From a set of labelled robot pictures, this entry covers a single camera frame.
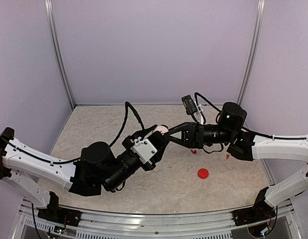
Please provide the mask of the front aluminium rail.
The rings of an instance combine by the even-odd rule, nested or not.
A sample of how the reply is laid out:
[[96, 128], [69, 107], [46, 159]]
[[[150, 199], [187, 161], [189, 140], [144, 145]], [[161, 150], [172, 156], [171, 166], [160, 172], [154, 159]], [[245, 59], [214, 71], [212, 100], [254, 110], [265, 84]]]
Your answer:
[[252, 225], [237, 226], [232, 210], [189, 214], [127, 214], [81, 209], [77, 227], [57, 235], [56, 223], [32, 217], [31, 203], [23, 200], [11, 239], [36, 239], [51, 233], [60, 239], [250, 239]]

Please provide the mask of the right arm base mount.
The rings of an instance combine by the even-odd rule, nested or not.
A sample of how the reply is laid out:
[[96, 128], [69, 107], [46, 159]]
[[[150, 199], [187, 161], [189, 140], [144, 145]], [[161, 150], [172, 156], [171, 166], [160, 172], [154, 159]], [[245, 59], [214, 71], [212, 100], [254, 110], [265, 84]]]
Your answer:
[[267, 220], [270, 217], [273, 218], [276, 216], [276, 212], [274, 208], [269, 206], [253, 205], [248, 208], [234, 210], [232, 215], [234, 218], [235, 226], [242, 226]]

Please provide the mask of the right aluminium frame post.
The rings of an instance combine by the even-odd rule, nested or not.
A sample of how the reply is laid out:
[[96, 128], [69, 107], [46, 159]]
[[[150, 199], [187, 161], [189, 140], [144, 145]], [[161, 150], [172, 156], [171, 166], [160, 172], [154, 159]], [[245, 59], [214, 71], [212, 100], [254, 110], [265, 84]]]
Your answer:
[[247, 93], [248, 84], [250, 82], [250, 77], [254, 65], [254, 61], [257, 54], [257, 48], [259, 43], [259, 38], [261, 35], [261, 29], [262, 29], [262, 23], [264, 18], [264, 12], [265, 12], [265, 0], [258, 0], [257, 3], [257, 12], [256, 12], [256, 18], [255, 18], [255, 24], [251, 39], [251, 46], [247, 58], [247, 64], [243, 75], [243, 81], [240, 87], [237, 104], [242, 105], [243, 100], [245, 98], [245, 95]]

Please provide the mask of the aluminium frame post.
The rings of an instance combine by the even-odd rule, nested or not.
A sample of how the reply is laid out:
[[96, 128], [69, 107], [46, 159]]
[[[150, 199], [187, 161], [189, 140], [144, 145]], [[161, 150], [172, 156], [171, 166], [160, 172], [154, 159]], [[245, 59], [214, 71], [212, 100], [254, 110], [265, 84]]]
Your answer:
[[250, 82], [250, 77], [254, 65], [254, 61], [257, 54], [257, 48], [259, 43], [259, 38], [261, 35], [261, 29], [262, 29], [262, 23], [264, 18], [264, 12], [265, 12], [265, 0], [258, 0], [257, 3], [257, 12], [256, 12], [256, 18], [255, 18], [255, 24], [251, 39], [251, 46], [247, 58], [247, 64], [243, 75], [243, 81], [240, 87], [237, 104], [242, 105], [243, 100], [245, 98], [245, 95], [247, 93], [248, 84]]
[[66, 94], [67, 101], [69, 103], [69, 106], [71, 110], [74, 110], [76, 107], [76, 103], [74, 100], [74, 96], [70, 87], [70, 83], [66, 74], [64, 61], [62, 58], [61, 48], [58, 40], [58, 34], [57, 34], [57, 28], [56, 28], [56, 22], [54, 17], [54, 9], [53, 9], [53, 2], [52, 0], [45, 0], [45, 11], [46, 11], [46, 17], [47, 17], [47, 23], [49, 27], [52, 47], [56, 59], [57, 68], [59, 70], [59, 74], [61, 77], [61, 82]]

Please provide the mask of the pink round lid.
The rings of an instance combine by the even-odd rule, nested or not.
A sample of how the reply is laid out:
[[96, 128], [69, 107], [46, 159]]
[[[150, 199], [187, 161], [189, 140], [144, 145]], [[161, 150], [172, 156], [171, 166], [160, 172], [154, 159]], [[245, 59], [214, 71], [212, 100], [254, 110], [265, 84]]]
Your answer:
[[166, 125], [158, 125], [153, 129], [153, 133], [156, 131], [160, 132], [161, 134], [165, 134], [168, 132], [168, 127]]

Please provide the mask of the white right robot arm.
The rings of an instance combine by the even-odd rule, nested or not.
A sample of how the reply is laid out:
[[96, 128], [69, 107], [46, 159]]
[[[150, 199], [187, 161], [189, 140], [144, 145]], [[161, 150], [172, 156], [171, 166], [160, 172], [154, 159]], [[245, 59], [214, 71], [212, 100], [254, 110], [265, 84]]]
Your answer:
[[268, 136], [243, 129], [247, 113], [238, 104], [226, 102], [220, 111], [217, 124], [184, 122], [170, 128], [168, 140], [191, 149], [202, 149], [213, 144], [227, 145], [232, 157], [253, 161], [284, 159], [305, 162], [298, 172], [277, 185], [259, 192], [255, 206], [249, 210], [254, 221], [260, 221], [279, 203], [308, 189], [308, 134], [304, 136]]

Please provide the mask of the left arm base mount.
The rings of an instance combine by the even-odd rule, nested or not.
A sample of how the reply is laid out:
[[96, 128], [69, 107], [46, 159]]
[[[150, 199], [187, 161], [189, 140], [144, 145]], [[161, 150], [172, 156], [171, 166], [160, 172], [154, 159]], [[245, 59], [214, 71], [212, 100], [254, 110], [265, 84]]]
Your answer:
[[65, 226], [78, 227], [82, 212], [63, 207], [57, 209], [39, 209], [38, 217], [50, 222], [63, 224]]

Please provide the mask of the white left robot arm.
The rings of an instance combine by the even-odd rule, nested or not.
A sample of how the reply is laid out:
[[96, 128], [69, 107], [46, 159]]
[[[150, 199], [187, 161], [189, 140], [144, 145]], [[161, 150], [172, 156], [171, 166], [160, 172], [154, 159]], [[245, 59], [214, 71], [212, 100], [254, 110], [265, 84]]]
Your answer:
[[58, 196], [40, 188], [31, 176], [84, 197], [98, 196], [102, 189], [117, 192], [139, 168], [155, 168], [166, 147], [167, 132], [167, 127], [157, 125], [137, 131], [125, 138], [125, 150], [118, 156], [106, 142], [98, 141], [83, 148], [78, 159], [63, 160], [28, 147], [7, 127], [0, 135], [0, 180], [14, 186], [57, 222], [64, 217]]

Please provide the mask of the left aluminium frame post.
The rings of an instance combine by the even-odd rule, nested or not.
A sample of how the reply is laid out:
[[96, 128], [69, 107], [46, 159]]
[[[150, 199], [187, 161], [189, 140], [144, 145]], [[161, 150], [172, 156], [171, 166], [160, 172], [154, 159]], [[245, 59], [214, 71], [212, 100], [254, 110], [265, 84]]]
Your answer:
[[61, 82], [66, 94], [67, 101], [69, 103], [69, 106], [71, 110], [74, 110], [76, 107], [76, 103], [74, 100], [74, 96], [70, 87], [70, 83], [66, 74], [64, 61], [62, 58], [61, 48], [58, 40], [58, 34], [57, 34], [57, 28], [56, 28], [56, 22], [54, 17], [54, 9], [53, 9], [53, 2], [52, 0], [45, 0], [45, 11], [46, 11], [46, 17], [47, 17], [47, 23], [49, 27], [52, 47], [56, 59], [57, 68], [59, 70], [59, 74], [61, 77]]

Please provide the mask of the red round object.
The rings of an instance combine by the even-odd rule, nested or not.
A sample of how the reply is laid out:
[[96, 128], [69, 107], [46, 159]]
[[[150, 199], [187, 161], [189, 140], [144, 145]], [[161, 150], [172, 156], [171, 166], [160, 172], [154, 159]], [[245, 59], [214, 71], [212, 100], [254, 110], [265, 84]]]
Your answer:
[[206, 179], [209, 177], [209, 171], [206, 168], [200, 168], [197, 172], [197, 176], [200, 179]]

